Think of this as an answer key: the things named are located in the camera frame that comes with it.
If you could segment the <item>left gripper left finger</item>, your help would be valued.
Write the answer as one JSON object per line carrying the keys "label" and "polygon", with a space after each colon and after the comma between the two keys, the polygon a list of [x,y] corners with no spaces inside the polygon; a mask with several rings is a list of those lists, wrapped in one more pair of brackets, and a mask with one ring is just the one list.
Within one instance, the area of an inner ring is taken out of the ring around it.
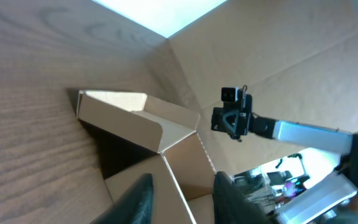
{"label": "left gripper left finger", "polygon": [[154,207],[152,174],[142,174],[115,205],[91,224],[151,224]]}

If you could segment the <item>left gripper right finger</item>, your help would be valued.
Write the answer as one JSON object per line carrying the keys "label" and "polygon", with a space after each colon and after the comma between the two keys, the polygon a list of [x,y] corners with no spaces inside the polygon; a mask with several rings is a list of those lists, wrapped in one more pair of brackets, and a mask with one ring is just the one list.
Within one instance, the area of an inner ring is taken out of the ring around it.
{"label": "left gripper right finger", "polygon": [[215,224],[268,224],[269,219],[247,200],[232,179],[223,171],[216,173],[213,185]]}

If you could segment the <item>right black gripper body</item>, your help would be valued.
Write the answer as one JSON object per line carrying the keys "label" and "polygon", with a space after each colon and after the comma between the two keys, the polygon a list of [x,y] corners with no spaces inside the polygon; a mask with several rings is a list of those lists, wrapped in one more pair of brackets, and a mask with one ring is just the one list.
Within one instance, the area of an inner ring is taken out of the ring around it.
{"label": "right black gripper body", "polygon": [[211,130],[226,133],[231,139],[241,139],[249,132],[252,116],[252,96],[239,94],[235,101],[224,101],[222,107],[214,107]]}

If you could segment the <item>cardboard box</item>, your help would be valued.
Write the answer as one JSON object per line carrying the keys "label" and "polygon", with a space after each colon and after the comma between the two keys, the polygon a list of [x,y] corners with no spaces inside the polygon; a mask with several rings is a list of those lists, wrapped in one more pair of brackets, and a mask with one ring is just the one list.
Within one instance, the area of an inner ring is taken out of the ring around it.
{"label": "cardboard box", "polygon": [[152,223],[214,223],[216,171],[196,132],[197,112],[145,93],[81,90],[76,117],[155,154],[105,180],[114,202],[151,174]]}

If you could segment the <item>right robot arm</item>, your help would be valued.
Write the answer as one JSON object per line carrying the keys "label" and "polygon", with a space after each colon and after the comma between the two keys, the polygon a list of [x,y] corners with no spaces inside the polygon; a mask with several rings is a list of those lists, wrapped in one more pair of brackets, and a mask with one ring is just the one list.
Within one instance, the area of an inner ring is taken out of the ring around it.
{"label": "right robot arm", "polygon": [[279,207],[270,220],[248,201],[225,172],[215,175],[213,187],[215,223],[309,223],[329,209],[358,196],[358,134],[256,115],[252,96],[235,88],[223,88],[223,107],[215,107],[211,130],[240,141],[254,133],[260,137],[335,152],[340,164],[312,188]]}

